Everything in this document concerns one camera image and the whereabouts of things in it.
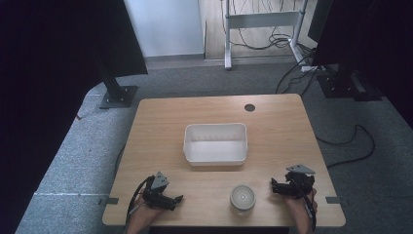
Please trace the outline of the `black curtain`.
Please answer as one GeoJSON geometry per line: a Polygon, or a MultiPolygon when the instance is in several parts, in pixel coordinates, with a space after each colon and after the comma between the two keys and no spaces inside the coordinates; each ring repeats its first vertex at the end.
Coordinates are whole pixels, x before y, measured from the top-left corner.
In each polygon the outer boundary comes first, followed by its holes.
{"type": "Polygon", "coordinates": [[[312,65],[362,73],[413,129],[413,0],[318,0],[312,65]]]}
{"type": "Polygon", "coordinates": [[[0,234],[14,234],[87,92],[146,71],[126,0],[0,0],[0,234]]]}

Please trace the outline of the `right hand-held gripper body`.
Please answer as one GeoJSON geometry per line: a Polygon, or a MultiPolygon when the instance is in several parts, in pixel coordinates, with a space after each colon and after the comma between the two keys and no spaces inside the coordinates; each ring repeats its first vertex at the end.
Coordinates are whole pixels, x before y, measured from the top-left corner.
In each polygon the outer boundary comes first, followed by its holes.
{"type": "Polygon", "coordinates": [[[295,165],[286,168],[286,184],[281,184],[281,195],[299,199],[308,195],[315,183],[315,172],[304,165],[295,165]]]}

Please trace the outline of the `white desk frame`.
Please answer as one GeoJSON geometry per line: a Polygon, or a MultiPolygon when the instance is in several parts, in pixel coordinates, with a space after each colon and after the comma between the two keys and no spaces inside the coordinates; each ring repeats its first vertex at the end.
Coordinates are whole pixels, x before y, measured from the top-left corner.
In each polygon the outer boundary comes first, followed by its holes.
{"type": "Polygon", "coordinates": [[[233,67],[236,51],[266,57],[279,50],[292,55],[302,71],[312,67],[306,56],[315,43],[310,29],[318,0],[220,0],[224,32],[224,67],[233,67]]]}

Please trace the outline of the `person's left hand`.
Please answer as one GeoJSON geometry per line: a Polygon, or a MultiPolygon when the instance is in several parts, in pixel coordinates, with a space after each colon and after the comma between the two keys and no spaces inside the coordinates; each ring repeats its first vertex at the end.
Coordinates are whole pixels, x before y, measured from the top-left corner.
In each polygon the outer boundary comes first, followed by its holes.
{"type": "Polygon", "coordinates": [[[156,208],[150,208],[143,198],[138,198],[134,205],[136,210],[130,216],[129,224],[150,225],[164,211],[156,208]]]}

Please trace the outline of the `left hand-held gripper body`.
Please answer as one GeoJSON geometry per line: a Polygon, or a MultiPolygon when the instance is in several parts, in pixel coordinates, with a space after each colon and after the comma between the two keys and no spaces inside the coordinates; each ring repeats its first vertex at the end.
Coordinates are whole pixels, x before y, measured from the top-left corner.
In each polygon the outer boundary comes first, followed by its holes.
{"type": "Polygon", "coordinates": [[[176,208],[176,199],[163,195],[168,185],[168,179],[161,172],[147,178],[142,197],[150,208],[167,211],[173,211],[176,208]]]}

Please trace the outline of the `white plastic bin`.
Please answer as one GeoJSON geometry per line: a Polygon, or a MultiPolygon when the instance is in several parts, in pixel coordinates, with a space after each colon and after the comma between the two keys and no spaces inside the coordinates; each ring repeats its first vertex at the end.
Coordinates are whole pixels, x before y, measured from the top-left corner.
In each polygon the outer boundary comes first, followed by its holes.
{"type": "Polygon", "coordinates": [[[185,129],[183,153],[191,166],[240,166],[247,150],[242,123],[192,124],[185,129]]]}

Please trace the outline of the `person's right hand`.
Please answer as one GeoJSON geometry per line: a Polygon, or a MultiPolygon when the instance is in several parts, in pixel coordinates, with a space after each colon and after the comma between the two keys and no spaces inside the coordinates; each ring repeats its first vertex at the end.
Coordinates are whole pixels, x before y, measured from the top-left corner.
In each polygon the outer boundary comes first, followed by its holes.
{"type": "MultiPolygon", "coordinates": [[[[312,205],[312,208],[315,213],[318,211],[318,203],[315,201],[316,194],[316,189],[313,189],[312,192],[307,195],[307,198],[310,201],[310,204],[312,205]]],[[[309,216],[306,208],[307,203],[305,199],[293,199],[291,197],[284,197],[283,200],[286,203],[288,211],[293,217],[309,216]]]]}

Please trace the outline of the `black metal stand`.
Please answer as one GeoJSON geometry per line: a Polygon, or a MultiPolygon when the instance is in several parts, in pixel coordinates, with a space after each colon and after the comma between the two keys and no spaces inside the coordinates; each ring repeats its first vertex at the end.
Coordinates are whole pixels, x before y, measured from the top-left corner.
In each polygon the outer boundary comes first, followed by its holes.
{"type": "Polygon", "coordinates": [[[376,101],[384,96],[357,70],[339,66],[337,71],[317,77],[326,98],[353,98],[355,101],[376,101]]]}
{"type": "Polygon", "coordinates": [[[137,86],[121,86],[111,76],[99,58],[94,58],[95,68],[106,87],[106,93],[100,103],[100,109],[129,108],[138,90],[137,86]]]}

